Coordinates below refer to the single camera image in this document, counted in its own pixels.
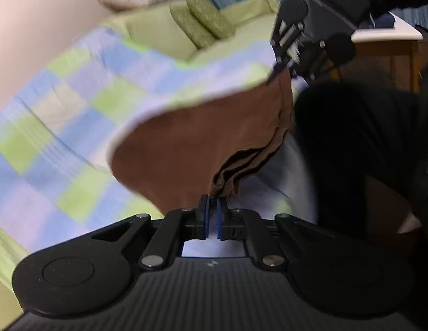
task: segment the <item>checkered bedsheet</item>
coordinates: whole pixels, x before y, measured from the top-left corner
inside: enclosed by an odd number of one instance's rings
[[[108,170],[112,138],[154,114],[254,85],[272,63],[263,41],[195,66],[93,30],[0,111],[0,229],[34,252],[135,213],[160,218]],[[10,280],[4,260],[13,247],[0,243],[1,279]]]

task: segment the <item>person's leg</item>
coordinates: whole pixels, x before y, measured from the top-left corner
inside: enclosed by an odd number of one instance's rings
[[[318,223],[363,237],[365,175],[405,193],[418,97],[379,87],[321,84],[299,96],[295,120],[315,180]]]

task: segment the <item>brown garment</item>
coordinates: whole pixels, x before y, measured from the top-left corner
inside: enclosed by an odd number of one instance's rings
[[[116,179],[162,213],[196,207],[202,194],[232,196],[279,148],[292,115],[286,69],[269,86],[143,122],[114,152]]]

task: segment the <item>green sofa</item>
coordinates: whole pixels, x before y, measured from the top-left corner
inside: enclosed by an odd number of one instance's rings
[[[170,5],[185,3],[185,0],[171,0],[147,9],[131,10],[110,17],[102,25],[129,35],[129,24],[136,22],[142,27],[136,34],[137,43],[180,61],[203,64],[241,50],[254,41],[269,41],[280,6],[278,0],[243,0],[222,9],[221,13],[235,26],[235,35],[217,40],[206,49],[197,49],[169,11]]]

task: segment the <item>wooden table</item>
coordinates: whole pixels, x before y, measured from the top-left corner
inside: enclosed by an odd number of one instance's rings
[[[421,33],[398,16],[395,17],[394,29],[357,30],[352,41],[357,48],[357,56],[390,57],[390,77],[396,82],[395,57],[409,56],[410,90],[419,92],[419,56],[418,41]],[[341,70],[332,71],[334,79],[341,79]]]

